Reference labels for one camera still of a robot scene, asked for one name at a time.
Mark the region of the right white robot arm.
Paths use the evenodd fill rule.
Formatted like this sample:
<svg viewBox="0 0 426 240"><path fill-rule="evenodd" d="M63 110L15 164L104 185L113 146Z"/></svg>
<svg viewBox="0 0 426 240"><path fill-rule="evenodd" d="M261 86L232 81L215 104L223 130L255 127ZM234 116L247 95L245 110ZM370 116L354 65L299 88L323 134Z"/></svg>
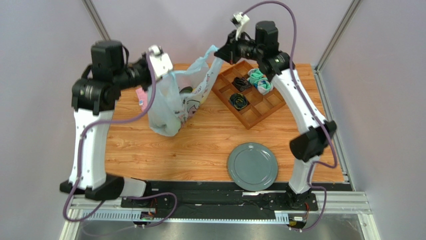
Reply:
<svg viewBox="0 0 426 240"><path fill-rule="evenodd" d="M287 192L294 199L300 199L313 188L315 166L320 164L324 150L333 147L337 124L327 120L310 99L291 57L279 49L279 31L273 21L258 22L254 38L243 31L244 23L236 20L233 23L236 29L214 55L229 64L236 64L240 59L256 61L259 70L283 97L300 133L289 143L295 162Z"/></svg>

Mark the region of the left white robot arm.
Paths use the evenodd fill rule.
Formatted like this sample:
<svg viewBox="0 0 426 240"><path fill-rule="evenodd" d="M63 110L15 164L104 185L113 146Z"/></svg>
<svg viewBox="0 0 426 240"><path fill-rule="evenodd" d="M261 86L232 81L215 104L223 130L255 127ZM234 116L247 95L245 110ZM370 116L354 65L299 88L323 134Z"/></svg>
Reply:
<svg viewBox="0 0 426 240"><path fill-rule="evenodd" d="M83 194L94 201L144 195L144 180L106 172L106 143L122 90L149 87L149 61L161 53L161 47L153 45L138 61L129 63L129 51L120 41L101 40L91 46L91 63L71 89L75 151L71 174L59 186L61 192Z"/></svg>

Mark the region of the light blue plastic bag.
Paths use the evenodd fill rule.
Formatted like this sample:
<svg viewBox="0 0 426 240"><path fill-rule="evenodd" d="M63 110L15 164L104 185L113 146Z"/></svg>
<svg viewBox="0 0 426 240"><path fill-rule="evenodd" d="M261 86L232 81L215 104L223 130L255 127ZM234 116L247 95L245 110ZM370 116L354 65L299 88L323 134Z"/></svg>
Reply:
<svg viewBox="0 0 426 240"><path fill-rule="evenodd" d="M186 70L173 70L156 84L149 109L149 127L155 133L173 137L194 117L207 100L224 61L214 56L219 48L211 45Z"/></svg>

